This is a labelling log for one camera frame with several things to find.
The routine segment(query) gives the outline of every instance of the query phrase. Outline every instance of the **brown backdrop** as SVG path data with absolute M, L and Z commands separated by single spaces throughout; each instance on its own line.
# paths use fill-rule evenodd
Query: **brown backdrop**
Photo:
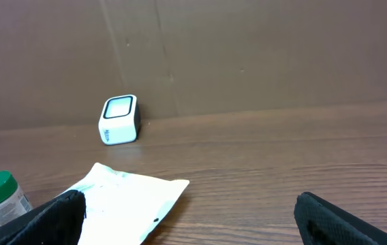
M 385 0 L 0 0 L 0 129 L 387 100 Z

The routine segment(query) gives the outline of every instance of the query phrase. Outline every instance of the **black object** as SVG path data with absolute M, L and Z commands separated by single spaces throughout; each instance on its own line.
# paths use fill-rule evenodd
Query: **black object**
M 294 216 L 304 245 L 387 244 L 387 233 L 313 193 L 298 196 Z
M 0 245 L 76 245 L 86 214 L 84 194 L 68 191 L 0 227 Z

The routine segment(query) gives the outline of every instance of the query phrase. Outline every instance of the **white cube device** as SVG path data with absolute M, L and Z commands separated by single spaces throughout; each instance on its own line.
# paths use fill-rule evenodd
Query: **white cube device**
M 98 122 L 99 135 L 106 145 L 136 140 L 140 127 L 138 100 L 134 95 L 110 98 Z

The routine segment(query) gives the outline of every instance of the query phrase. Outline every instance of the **wooden tabletop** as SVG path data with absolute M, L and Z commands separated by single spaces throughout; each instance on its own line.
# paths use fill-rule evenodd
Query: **wooden tabletop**
M 0 170 L 35 206 L 95 162 L 191 181 L 147 244 L 302 244 L 304 191 L 387 232 L 387 102 L 143 121 L 118 146 L 96 125 L 0 131 Z

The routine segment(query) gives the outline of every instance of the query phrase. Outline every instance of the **white paper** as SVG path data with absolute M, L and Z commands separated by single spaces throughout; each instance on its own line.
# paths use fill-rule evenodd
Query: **white paper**
M 78 244 L 141 244 L 188 184 L 188 180 L 161 180 L 96 163 L 68 189 L 86 197 L 87 218 Z

